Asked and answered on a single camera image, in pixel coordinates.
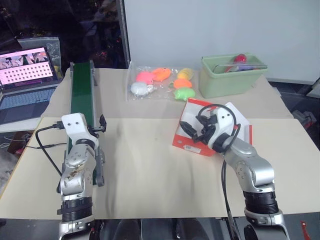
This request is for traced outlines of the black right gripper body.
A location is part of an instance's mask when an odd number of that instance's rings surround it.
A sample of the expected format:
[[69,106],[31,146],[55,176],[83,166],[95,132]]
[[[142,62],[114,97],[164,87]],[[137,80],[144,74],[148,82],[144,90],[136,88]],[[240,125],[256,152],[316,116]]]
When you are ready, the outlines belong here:
[[210,117],[197,115],[195,118],[203,125],[200,131],[201,135],[203,135],[202,143],[207,145],[216,131],[217,115],[213,114]]

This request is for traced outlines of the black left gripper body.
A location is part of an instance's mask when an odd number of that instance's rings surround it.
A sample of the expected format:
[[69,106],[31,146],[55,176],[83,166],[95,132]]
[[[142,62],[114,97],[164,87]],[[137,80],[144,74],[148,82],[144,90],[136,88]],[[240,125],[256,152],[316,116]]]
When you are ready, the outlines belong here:
[[100,132],[104,133],[106,131],[106,125],[103,124],[103,125],[100,125],[99,127],[93,127],[90,124],[88,124],[87,130],[92,136],[94,136],[95,138],[99,138],[100,137],[99,133]]

